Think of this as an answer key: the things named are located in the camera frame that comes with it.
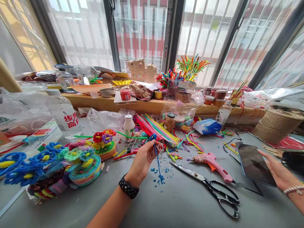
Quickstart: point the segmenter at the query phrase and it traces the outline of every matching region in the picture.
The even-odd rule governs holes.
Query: scissor blade
[[[193,171],[191,171],[191,170],[189,170],[189,169],[187,169],[187,168],[184,168],[184,167],[182,167],[182,166],[180,166],[180,165],[177,165],[177,164],[175,164],[175,163],[172,163],[172,162],[170,162],[170,163],[171,163],[171,165],[174,165],[176,168],[180,169],[181,171],[185,172],[186,174],[188,174],[188,175],[194,177],[195,179],[197,179],[197,180],[199,180],[199,181],[205,180],[205,178],[204,178],[202,175],[199,175],[199,174],[196,173],[196,172],[193,172]]]

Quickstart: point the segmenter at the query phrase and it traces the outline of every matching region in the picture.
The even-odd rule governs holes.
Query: polka dot watch strap
[[[126,180],[124,179],[124,176],[119,181],[119,186],[120,186],[121,190],[130,197],[130,199],[134,199],[139,192],[139,188],[132,187],[128,182],[126,182]]]

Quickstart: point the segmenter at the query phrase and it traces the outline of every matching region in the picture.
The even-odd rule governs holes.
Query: hot glue gun
[[[197,163],[207,163],[212,172],[214,170],[217,170],[218,173],[222,176],[222,178],[224,179],[225,183],[234,183],[234,180],[232,179],[232,177],[230,176],[229,173],[227,173],[226,170],[224,170],[220,164],[218,164],[216,161],[216,156],[213,153],[204,153],[204,154],[199,154],[194,156],[192,159],[190,159],[190,161],[195,161]]]

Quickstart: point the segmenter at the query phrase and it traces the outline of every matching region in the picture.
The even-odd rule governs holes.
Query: phone screen
[[[237,150],[245,176],[276,187],[276,182],[256,146],[241,144]]]

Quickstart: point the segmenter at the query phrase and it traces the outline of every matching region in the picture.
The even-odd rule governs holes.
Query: jute twine
[[[304,117],[301,115],[270,109],[253,129],[252,133],[263,141],[277,144],[303,120]]]

